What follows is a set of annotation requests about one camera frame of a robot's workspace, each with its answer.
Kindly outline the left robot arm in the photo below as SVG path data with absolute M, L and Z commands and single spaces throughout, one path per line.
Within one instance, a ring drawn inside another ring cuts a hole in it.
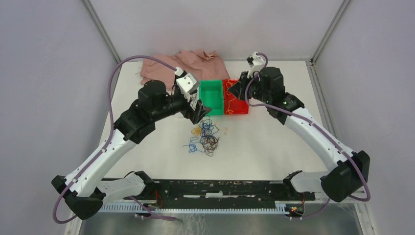
M 144 172 L 135 172 L 122 179 L 105 181 L 104 176 L 130 150 L 155 130 L 157 121 L 182 113 L 184 118 L 197 124 L 210 107 L 201 100 L 195 102 L 199 82 L 188 77 L 174 83 L 169 94 L 159 80 L 146 82 L 138 91 L 138 98 L 113 124 L 109 136 L 76 170 L 66 176 L 56 176 L 52 185 L 69 209 L 79 219 L 95 215 L 103 205 L 140 196 L 150 198 L 154 193 L 152 179 Z

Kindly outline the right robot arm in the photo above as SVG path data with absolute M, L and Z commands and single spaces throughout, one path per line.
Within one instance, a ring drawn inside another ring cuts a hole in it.
M 266 107 L 270 116 L 296 133 L 324 163 L 326 171 L 297 171 L 288 176 L 289 183 L 282 187 L 287 199 L 295 200 L 302 192 L 325 193 L 335 202 L 348 197 L 361 202 L 371 199 L 369 155 L 352 150 L 322 127 L 299 98 L 286 92 L 279 68 L 242 72 L 228 90 L 249 106 L 251 98 L 258 100 L 257 106 Z

